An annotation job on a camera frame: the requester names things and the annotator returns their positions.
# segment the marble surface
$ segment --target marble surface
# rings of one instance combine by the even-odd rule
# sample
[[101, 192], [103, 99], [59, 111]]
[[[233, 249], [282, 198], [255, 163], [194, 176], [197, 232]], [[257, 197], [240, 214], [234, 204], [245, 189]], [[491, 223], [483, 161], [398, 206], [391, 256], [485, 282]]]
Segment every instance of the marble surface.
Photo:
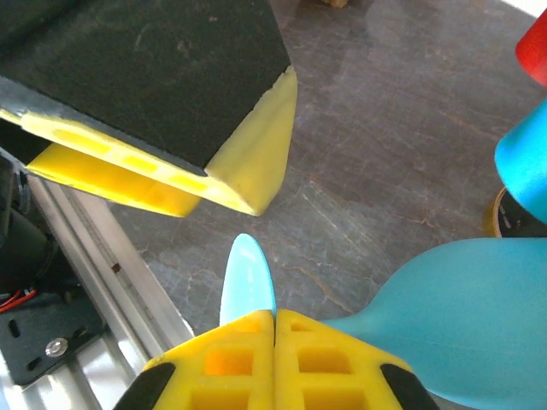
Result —
[[514, 57], [533, 18], [498, 0], [272, 1], [300, 88], [268, 211], [202, 202], [175, 220], [113, 206], [197, 334], [218, 325], [240, 232], [264, 248], [278, 305], [317, 319], [360, 311], [421, 252], [483, 236], [502, 186], [496, 143], [545, 97]]

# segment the teal plastic object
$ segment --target teal plastic object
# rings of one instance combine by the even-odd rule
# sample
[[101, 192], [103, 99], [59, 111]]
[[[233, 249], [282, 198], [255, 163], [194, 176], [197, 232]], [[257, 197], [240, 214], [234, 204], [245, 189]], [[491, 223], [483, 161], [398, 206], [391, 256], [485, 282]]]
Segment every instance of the teal plastic object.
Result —
[[432, 393], [482, 410], [547, 409], [547, 239], [448, 243], [360, 313], [324, 323], [407, 361]]
[[495, 161], [511, 196], [547, 223], [547, 100], [499, 142]]
[[222, 288], [220, 323], [225, 325], [256, 310], [276, 314], [274, 285], [258, 242], [242, 233], [228, 256]]

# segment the light blue plastic tip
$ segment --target light blue plastic tip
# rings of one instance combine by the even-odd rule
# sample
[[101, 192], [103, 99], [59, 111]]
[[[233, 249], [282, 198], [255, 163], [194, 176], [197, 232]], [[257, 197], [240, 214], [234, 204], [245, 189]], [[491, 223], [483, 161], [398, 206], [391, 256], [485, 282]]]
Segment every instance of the light blue plastic tip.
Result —
[[233, 241], [222, 288], [220, 324], [225, 325], [257, 310], [275, 316], [274, 285], [266, 256], [258, 242], [246, 233]]

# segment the red wire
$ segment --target red wire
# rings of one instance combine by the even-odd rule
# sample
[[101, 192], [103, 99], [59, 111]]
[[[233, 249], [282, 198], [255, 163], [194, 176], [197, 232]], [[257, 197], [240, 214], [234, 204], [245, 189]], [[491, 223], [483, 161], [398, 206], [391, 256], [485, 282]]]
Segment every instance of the red wire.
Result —
[[31, 291], [28, 295], [20, 297], [19, 299], [11, 302], [9, 305], [2, 305], [0, 306], [0, 313], [4, 313], [9, 311], [12, 308], [15, 308], [16, 306], [21, 305], [22, 303], [28, 301], [29, 299], [32, 299], [36, 296], [36, 290]]
[[3, 308], [6, 305], [9, 305], [11, 302], [13, 302], [17, 297], [21, 294], [21, 289], [17, 290], [6, 302], [0, 305], [0, 308]]

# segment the teal spoon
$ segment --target teal spoon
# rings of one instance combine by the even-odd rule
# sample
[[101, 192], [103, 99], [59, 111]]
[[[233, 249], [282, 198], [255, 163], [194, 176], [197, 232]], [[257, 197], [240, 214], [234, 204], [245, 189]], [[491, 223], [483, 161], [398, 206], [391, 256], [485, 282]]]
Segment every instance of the teal spoon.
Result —
[[251, 235], [242, 233], [228, 256], [220, 323], [225, 325], [256, 310], [276, 314], [274, 285], [260, 245]]
[[445, 399], [481, 410], [547, 408], [547, 238], [431, 249], [360, 313], [324, 323], [401, 357]]

